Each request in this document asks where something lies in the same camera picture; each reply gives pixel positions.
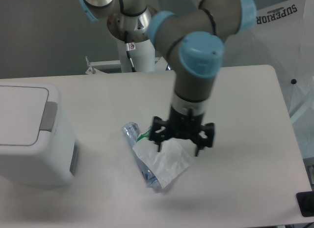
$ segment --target white tissue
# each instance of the white tissue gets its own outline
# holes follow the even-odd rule
[[[161,152],[147,137],[139,137],[133,150],[140,160],[154,173],[162,188],[188,168],[194,161],[175,139],[164,141]]]

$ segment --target bottle label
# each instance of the bottle label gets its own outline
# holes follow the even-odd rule
[[[151,132],[151,128],[149,128],[147,132],[145,132],[145,133],[143,133],[142,135],[140,135],[140,136],[137,138],[137,141],[136,141],[136,142],[139,142],[139,141],[140,141],[141,139],[143,139],[143,138],[148,138],[150,132]]]

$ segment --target table surface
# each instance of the table surface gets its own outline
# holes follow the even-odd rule
[[[0,177],[1,227],[238,228],[314,221],[295,194],[311,190],[275,71],[222,68],[204,123],[214,147],[163,193],[146,188],[121,127],[168,118],[175,74],[124,73],[8,81],[55,84],[81,142],[68,187],[32,187]],[[194,153],[190,141],[180,141]]]

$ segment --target clear plastic bottle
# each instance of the clear plastic bottle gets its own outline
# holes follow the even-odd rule
[[[158,191],[161,188],[158,179],[151,172],[151,170],[146,166],[146,164],[143,163],[142,160],[140,160],[137,157],[136,153],[133,150],[133,146],[135,145],[138,136],[141,134],[141,131],[138,128],[138,125],[134,122],[129,122],[122,127],[122,132],[129,142],[133,156],[137,162],[138,167],[140,168],[142,172],[142,175],[146,181],[147,186],[153,188],[155,191]]]

